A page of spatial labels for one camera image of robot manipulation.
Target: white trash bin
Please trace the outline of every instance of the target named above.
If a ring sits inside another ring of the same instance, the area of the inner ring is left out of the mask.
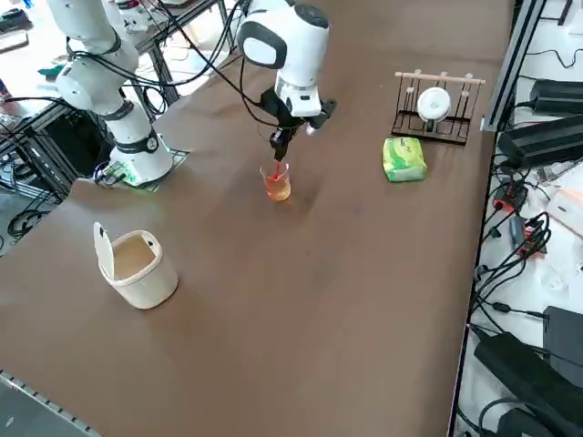
[[[135,230],[111,243],[95,223],[93,238],[101,274],[130,305],[147,310],[172,296],[179,275],[152,234]]]

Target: plastic cup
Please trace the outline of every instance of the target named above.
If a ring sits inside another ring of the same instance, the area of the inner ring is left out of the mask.
[[[263,176],[265,190],[271,200],[281,202],[292,193],[289,170],[288,164],[275,159],[260,167],[259,171]]]

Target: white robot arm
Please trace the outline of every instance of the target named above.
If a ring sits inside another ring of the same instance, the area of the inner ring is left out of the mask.
[[[293,117],[315,117],[322,111],[316,78],[329,33],[326,15],[314,6],[253,0],[237,42],[252,64],[278,70],[275,93]]]
[[[261,96],[261,108],[278,120],[271,145],[275,158],[281,160],[299,126],[307,122],[308,133],[313,133],[335,107],[333,100],[322,104],[316,86],[330,25],[319,9],[295,5],[293,0],[241,1],[247,14],[237,36],[241,52],[257,66],[278,70],[275,87]],[[101,0],[47,2],[67,37],[114,66],[136,70],[138,51],[110,25]],[[116,0],[116,4],[127,8],[127,16],[141,10],[138,0]],[[105,120],[117,143],[112,160],[124,167],[127,183],[140,186],[169,173],[173,159],[142,106],[120,94],[125,81],[92,57],[83,56],[67,64],[56,85],[70,105]]]
[[[85,50],[127,71],[138,67],[138,51],[109,24],[101,0],[48,0],[61,31],[83,43]],[[126,171],[126,182],[139,186],[172,169],[172,156],[138,103],[119,89],[126,79],[97,61],[72,60],[56,79],[58,92],[73,107],[92,111],[106,122],[117,146],[111,153]]]

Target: green tissue pack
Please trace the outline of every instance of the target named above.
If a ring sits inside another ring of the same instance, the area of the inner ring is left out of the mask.
[[[387,138],[383,144],[384,174],[391,182],[423,180],[427,165],[417,138]]]

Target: brown table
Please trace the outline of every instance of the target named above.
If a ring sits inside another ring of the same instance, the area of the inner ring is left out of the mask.
[[[160,191],[78,181],[2,259],[0,367],[107,436],[445,434],[493,138],[477,120],[465,148],[424,142],[428,178],[403,185],[381,146],[396,70],[472,72],[483,112],[512,5],[314,3],[333,23],[321,91],[339,106],[293,140],[290,200],[267,199],[269,145],[210,81],[157,124],[191,150]],[[272,80],[249,68],[246,91]],[[106,284],[95,220],[158,237],[180,274],[171,300],[134,310]]]

